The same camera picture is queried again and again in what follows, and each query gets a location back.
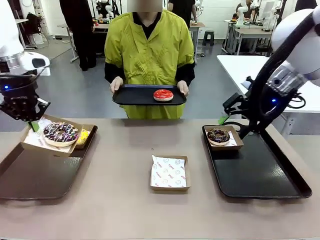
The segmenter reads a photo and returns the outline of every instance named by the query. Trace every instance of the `red icing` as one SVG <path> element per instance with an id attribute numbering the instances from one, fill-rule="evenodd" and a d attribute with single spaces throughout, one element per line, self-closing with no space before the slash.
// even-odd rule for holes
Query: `red icing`
<path id="1" fill-rule="evenodd" d="M 157 99 L 168 99 L 174 96 L 174 94 L 166 89 L 159 89 L 154 92 L 153 96 Z"/>

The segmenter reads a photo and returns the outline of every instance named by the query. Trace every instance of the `black stool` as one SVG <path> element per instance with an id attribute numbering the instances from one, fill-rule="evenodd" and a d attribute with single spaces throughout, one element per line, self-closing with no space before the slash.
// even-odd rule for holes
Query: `black stool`
<path id="1" fill-rule="evenodd" d="M 215 44 L 214 41 L 215 41 L 215 31 L 205 31 L 202 46 L 206 46 L 209 43 L 210 43 L 210 46 L 213 46 Z"/>

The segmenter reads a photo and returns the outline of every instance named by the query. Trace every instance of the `black pants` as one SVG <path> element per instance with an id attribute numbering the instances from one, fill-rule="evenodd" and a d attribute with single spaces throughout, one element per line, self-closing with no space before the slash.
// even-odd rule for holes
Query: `black pants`
<path id="1" fill-rule="evenodd" d="M 74 29 L 73 40 L 79 56 L 80 68 L 87 69 L 94 67 L 97 60 L 91 28 Z"/>

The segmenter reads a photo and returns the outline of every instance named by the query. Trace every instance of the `neck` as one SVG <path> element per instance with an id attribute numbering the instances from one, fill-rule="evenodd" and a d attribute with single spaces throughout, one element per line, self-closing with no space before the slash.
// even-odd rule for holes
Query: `neck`
<path id="1" fill-rule="evenodd" d="M 158 13 L 157 12 L 137 12 L 140 20 L 143 21 L 150 21 L 153 22 L 155 21 Z"/>

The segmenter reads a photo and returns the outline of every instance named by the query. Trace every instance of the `person's right hand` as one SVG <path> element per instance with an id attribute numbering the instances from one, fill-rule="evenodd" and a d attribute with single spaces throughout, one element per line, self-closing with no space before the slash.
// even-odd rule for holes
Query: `person's right hand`
<path id="1" fill-rule="evenodd" d="M 110 84 L 110 91 L 114 94 L 115 91 L 118 91 L 123 84 L 124 80 L 121 77 L 117 76 Z"/>

